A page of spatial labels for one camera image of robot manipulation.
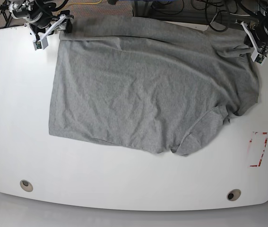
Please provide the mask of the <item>red tape rectangle marking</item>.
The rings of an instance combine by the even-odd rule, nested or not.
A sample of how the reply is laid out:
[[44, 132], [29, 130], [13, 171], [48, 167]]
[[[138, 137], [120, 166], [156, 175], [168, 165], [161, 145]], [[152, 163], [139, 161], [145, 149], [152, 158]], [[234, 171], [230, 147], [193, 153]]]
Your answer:
[[252, 132], [248, 146], [248, 167], [260, 167], [267, 146], [267, 141], [267, 132]]

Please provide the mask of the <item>black tripod stand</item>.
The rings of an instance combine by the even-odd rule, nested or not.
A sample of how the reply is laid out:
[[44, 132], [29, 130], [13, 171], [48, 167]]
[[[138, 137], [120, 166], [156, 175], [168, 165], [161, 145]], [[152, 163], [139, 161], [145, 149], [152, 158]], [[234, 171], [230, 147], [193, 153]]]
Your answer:
[[4, 0], [0, 4], [0, 16], [4, 19], [4, 25], [3, 28], [8, 28], [12, 21], [11, 13], [9, 12], [9, 6], [11, 4], [11, 0]]

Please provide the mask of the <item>grey T-shirt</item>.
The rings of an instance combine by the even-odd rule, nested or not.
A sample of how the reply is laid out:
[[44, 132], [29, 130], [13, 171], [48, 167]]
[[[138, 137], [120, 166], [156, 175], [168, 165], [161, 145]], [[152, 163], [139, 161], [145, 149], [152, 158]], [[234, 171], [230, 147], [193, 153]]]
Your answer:
[[258, 101], [245, 37], [140, 17], [77, 20], [60, 34], [49, 134], [192, 154]]

